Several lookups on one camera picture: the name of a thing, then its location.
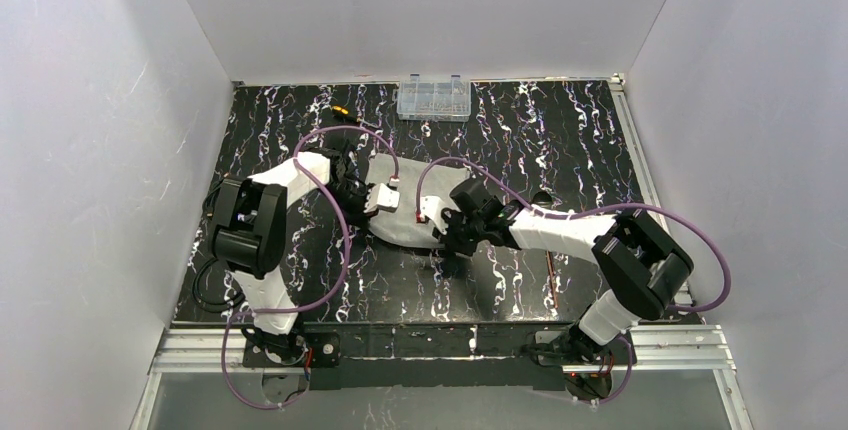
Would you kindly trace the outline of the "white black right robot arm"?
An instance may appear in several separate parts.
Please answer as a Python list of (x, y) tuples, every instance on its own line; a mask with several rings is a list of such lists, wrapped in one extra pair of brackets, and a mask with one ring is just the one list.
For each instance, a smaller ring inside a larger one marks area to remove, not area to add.
[(571, 326), (566, 344), (599, 349), (643, 320), (657, 320), (691, 275), (687, 252), (642, 208), (575, 218), (515, 199), (502, 202), (479, 179), (447, 200), (418, 201), (417, 218), (448, 251), (473, 255), (481, 242), (564, 254), (599, 267), (608, 285)]

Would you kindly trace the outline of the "black copper spoon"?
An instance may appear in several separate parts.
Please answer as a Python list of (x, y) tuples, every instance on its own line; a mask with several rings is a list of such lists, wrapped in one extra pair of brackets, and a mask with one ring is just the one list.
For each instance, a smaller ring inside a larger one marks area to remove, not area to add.
[[(543, 209), (552, 209), (554, 206), (554, 198), (553, 196), (545, 190), (540, 190), (536, 192), (531, 200), (531, 203), (535, 206), (539, 206)], [(552, 305), (555, 310), (559, 308), (558, 295), (556, 290), (556, 268), (555, 268), (555, 259), (553, 254), (550, 251), (545, 253), (546, 257), (546, 267), (548, 273), (548, 288), (550, 298), (552, 300)]]

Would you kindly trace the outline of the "grey cloth napkin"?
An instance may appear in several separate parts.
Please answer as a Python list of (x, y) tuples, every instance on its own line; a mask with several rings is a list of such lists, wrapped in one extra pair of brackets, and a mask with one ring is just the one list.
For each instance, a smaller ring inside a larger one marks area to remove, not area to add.
[[(415, 217), (415, 195), (418, 179), (427, 163), (399, 157), (400, 193), (398, 208), (394, 212), (380, 210), (369, 219), (368, 230), (383, 242), (412, 249), (442, 249), (443, 245), (432, 235), (434, 227), (429, 223), (418, 223)], [(450, 192), (470, 177), (466, 168), (436, 165), (423, 182), (422, 196), (441, 198), (450, 208), (456, 205)]]

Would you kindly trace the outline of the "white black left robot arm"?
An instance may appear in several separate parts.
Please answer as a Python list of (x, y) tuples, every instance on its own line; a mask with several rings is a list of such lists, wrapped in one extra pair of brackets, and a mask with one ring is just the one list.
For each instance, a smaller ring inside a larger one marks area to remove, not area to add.
[(209, 236), (213, 256), (233, 274), (252, 309), (253, 326), (271, 335), (286, 335), (295, 325), (295, 304), (288, 295), (280, 264), (285, 253), (288, 208), (317, 188), (296, 166), (301, 164), (324, 184), (347, 222), (361, 226), (370, 186), (354, 169), (355, 145), (331, 137), (325, 146), (309, 146), (269, 170), (221, 183), (212, 211)]

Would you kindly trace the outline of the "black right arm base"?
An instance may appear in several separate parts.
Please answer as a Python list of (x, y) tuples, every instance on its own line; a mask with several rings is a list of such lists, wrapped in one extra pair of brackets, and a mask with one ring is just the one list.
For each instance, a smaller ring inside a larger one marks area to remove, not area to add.
[(527, 338), (523, 352), (542, 366), (587, 365), (602, 371), (637, 362), (630, 334), (618, 334), (610, 342), (598, 344), (577, 324), (535, 331)]

